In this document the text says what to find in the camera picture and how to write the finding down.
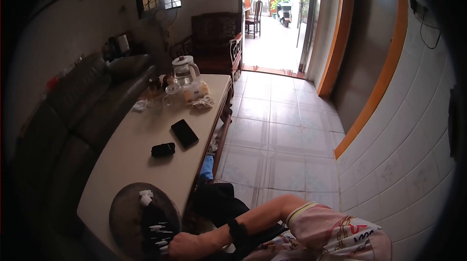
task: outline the white wall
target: white wall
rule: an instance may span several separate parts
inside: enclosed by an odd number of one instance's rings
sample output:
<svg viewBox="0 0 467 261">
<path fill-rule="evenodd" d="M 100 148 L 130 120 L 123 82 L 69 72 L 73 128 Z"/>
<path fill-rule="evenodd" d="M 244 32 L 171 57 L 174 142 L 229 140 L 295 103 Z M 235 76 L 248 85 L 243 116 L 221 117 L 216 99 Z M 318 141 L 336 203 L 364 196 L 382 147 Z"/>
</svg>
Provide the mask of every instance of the white wall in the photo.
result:
<svg viewBox="0 0 467 261">
<path fill-rule="evenodd" d="M 336 27 L 339 0 L 321 0 L 315 42 L 310 58 L 307 79 L 319 85 L 326 67 L 327 57 L 331 49 L 332 37 Z"/>
<path fill-rule="evenodd" d="M 6 88 L 4 134 L 8 158 L 45 83 L 81 53 L 100 50 L 108 37 L 125 30 L 119 5 L 117 0 L 59 0 L 26 26 L 15 50 Z"/>
<path fill-rule="evenodd" d="M 393 260 L 411 260 L 433 231 L 453 179 L 447 116 L 452 63 L 441 37 L 420 38 L 409 9 L 404 48 L 377 109 L 337 159 L 341 211 L 376 222 Z M 423 27 L 428 45 L 438 31 Z"/>
<path fill-rule="evenodd" d="M 239 8 L 239 0 L 181 1 L 173 25 L 175 41 L 191 33 L 191 16 L 236 13 Z M 119 13 L 121 6 L 125 6 L 126 13 Z M 15 50 L 5 97 L 8 159 L 14 153 L 22 124 L 40 101 L 45 83 L 81 53 L 100 51 L 108 37 L 129 29 L 158 66 L 171 67 L 157 29 L 138 18 L 136 0 L 59 0 L 26 26 Z"/>
</svg>

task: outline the teapot handle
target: teapot handle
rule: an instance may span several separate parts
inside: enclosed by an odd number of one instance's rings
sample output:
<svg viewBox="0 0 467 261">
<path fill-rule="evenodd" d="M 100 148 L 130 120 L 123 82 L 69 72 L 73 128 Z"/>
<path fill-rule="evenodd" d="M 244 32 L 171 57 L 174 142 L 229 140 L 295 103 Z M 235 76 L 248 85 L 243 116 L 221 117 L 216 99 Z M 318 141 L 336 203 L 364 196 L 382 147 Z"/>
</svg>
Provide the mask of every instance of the teapot handle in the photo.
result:
<svg viewBox="0 0 467 261">
<path fill-rule="evenodd" d="M 190 63 L 188 65 L 190 66 L 190 73 L 193 80 L 199 80 L 201 78 L 201 75 L 199 73 L 199 68 L 196 65 L 196 63 Z"/>
</svg>

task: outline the dining chair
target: dining chair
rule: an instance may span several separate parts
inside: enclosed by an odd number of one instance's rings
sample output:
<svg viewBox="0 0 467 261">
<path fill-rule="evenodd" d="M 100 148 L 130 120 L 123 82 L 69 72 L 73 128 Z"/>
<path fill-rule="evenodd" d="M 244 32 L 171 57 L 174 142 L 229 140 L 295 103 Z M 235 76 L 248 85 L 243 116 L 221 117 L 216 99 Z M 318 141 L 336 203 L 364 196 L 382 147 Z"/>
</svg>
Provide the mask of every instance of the dining chair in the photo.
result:
<svg viewBox="0 0 467 261">
<path fill-rule="evenodd" d="M 261 37 L 261 11 L 262 11 L 262 1 L 257 1 L 254 10 L 254 18 L 245 19 L 245 34 L 253 34 L 253 39 L 256 38 L 256 33 L 260 34 Z M 253 25 L 253 33 L 250 31 L 250 25 Z"/>
</svg>

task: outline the smartphone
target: smartphone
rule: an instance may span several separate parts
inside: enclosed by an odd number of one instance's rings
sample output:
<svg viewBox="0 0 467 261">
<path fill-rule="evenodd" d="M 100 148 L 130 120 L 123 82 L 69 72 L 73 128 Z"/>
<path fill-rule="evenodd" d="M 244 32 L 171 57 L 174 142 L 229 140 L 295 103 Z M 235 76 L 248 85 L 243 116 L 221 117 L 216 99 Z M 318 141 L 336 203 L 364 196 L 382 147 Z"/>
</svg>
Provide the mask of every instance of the smartphone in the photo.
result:
<svg viewBox="0 0 467 261">
<path fill-rule="evenodd" d="M 171 126 L 175 136 L 178 138 L 178 141 L 182 146 L 187 149 L 199 141 L 198 136 L 193 132 L 193 130 L 188 126 L 184 119 L 173 124 Z"/>
</svg>

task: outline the wooden chair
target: wooden chair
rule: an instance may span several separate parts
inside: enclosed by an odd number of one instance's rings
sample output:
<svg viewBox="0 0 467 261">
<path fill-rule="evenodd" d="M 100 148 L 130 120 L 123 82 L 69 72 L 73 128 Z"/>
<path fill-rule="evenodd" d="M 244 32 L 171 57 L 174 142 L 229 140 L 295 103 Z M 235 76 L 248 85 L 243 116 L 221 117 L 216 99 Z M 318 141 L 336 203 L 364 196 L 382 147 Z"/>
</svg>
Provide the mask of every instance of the wooden chair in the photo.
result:
<svg viewBox="0 0 467 261">
<path fill-rule="evenodd" d="M 253 39 L 256 38 L 256 33 L 260 34 L 261 37 L 261 11 L 262 11 L 262 1 L 256 2 L 256 7 L 254 10 L 253 19 L 245 19 L 245 34 L 253 34 Z M 250 25 L 253 25 L 253 33 L 250 31 Z"/>
<path fill-rule="evenodd" d="M 242 71 L 242 13 L 205 13 L 191 17 L 192 34 L 170 48 L 175 59 L 192 55 L 203 74 Z"/>
</svg>

